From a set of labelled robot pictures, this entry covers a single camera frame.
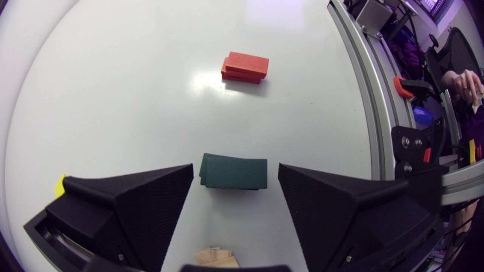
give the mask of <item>person's hand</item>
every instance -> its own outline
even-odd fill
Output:
[[[473,101],[477,106],[477,94],[483,94],[484,88],[479,77],[473,71],[465,70],[460,75],[454,73],[452,83],[454,92],[458,95],[457,98],[460,97],[468,103]]]

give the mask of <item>white wall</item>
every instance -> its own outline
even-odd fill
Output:
[[[0,231],[18,259],[5,201],[5,151],[18,94],[45,40],[77,0],[9,0],[0,15]]]
[[[432,46],[432,42],[428,37],[430,33],[432,33],[439,41],[440,47],[437,48],[438,52],[447,41],[447,37],[449,36],[449,27],[458,27],[466,37],[470,47],[472,47],[472,51],[476,55],[477,62],[481,67],[484,67],[483,43],[481,42],[481,38],[475,23],[470,16],[469,9],[467,9],[467,6],[464,4],[463,0],[454,0],[438,25],[432,21],[432,19],[420,8],[420,6],[415,4],[413,1],[410,3],[419,13],[419,16],[413,16],[412,19],[415,24],[415,31],[417,32],[419,44],[424,51]],[[411,29],[410,23],[407,23],[407,27]]]
[[[438,25],[432,21],[432,19],[425,13],[425,11],[417,5],[415,2],[410,1],[410,4],[415,8],[415,11],[419,14],[412,17],[413,23],[415,25],[415,31],[417,32],[417,38],[419,44],[424,51],[426,51],[432,42],[430,41],[429,34],[432,33],[435,37],[439,37],[444,31],[449,22],[454,18],[459,9],[462,6],[466,6],[463,0],[454,0],[451,4],[449,10],[446,12],[442,20]],[[407,23],[407,27],[412,29],[410,23]]]
[[[460,7],[455,17],[447,25],[444,26],[445,31],[442,32],[440,36],[436,36],[440,46],[437,51],[441,49],[447,41],[447,38],[449,37],[450,27],[457,27],[462,31],[467,41],[469,42],[469,45],[474,52],[474,55],[476,56],[477,63],[480,67],[484,67],[484,45],[475,26],[474,20],[469,13],[469,9],[465,4]]]

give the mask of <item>dark green block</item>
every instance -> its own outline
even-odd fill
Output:
[[[206,177],[207,177],[207,158],[226,158],[226,159],[243,160],[241,158],[234,158],[234,157],[204,153],[203,159],[202,159],[202,166],[200,167],[200,173],[198,174],[198,176],[201,177],[201,181],[200,181],[201,185],[206,185],[205,180],[206,180]]]
[[[207,156],[204,161],[206,176],[202,180],[208,188],[267,189],[266,159]]]

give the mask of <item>red object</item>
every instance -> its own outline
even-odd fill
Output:
[[[227,59],[228,58],[225,58],[224,64],[222,65],[222,70],[220,71],[222,73],[222,75],[242,77],[242,78],[260,79],[260,77],[258,77],[256,75],[252,75],[252,74],[246,74],[246,73],[237,72],[237,71],[227,71],[227,68],[226,68]]]
[[[482,151],[482,146],[479,145],[478,148],[476,148],[476,157],[478,159],[481,159],[483,157],[483,151]]]
[[[423,161],[426,162],[426,163],[429,163],[430,162],[430,153],[432,153],[432,149],[431,148],[427,148],[425,150],[425,154],[423,154]]]
[[[259,84],[260,83],[260,78],[248,78],[248,77],[236,77],[236,76],[226,76],[222,74],[222,79],[231,79],[231,80],[237,80],[237,81],[243,81],[243,82],[249,82],[249,83],[255,83]]]
[[[266,77],[268,66],[269,59],[236,52],[230,52],[226,60],[227,71],[242,72],[259,78]]]
[[[395,88],[396,88],[396,92],[401,96],[401,97],[404,97],[404,98],[412,98],[413,97],[413,93],[407,91],[406,89],[404,89],[402,87],[402,84],[400,83],[400,80],[405,80],[403,77],[401,76],[395,76],[393,78],[393,84],[395,84]]]

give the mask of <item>wooden block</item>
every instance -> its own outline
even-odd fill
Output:
[[[232,253],[229,250],[218,249],[215,250],[215,260],[219,261],[225,258],[232,256]]]
[[[211,251],[211,248],[206,248],[202,251],[199,251],[197,254],[194,255],[194,257],[195,259],[197,259],[199,264],[213,262],[214,260],[216,260],[216,254],[214,255],[214,259],[212,260]]]
[[[269,59],[252,55],[230,52],[226,61],[227,71],[244,72],[265,78]]]
[[[224,76],[241,77],[241,78],[250,78],[250,79],[260,79],[260,77],[258,75],[248,74],[248,73],[244,73],[244,72],[237,72],[237,71],[227,70],[227,67],[226,67],[227,59],[228,58],[225,58],[224,64],[222,64],[222,69],[220,70],[220,72],[222,73],[222,75],[224,75]]]
[[[218,260],[215,262],[202,264],[202,266],[222,267],[222,268],[240,268],[234,256],[231,256],[222,260]]]
[[[266,159],[206,158],[207,188],[267,189]]]

